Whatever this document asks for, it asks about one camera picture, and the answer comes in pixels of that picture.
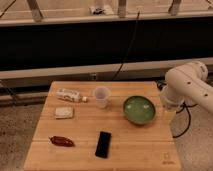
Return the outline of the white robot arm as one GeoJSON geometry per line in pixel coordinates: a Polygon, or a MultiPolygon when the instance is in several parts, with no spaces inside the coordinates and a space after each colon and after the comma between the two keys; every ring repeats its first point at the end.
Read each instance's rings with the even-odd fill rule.
{"type": "Polygon", "coordinates": [[[166,72],[166,85],[159,94],[166,125],[170,124],[186,99],[213,114],[213,87],[206,83],[207,77],[207,66],[200,61],[189,62],[166,72]]]}

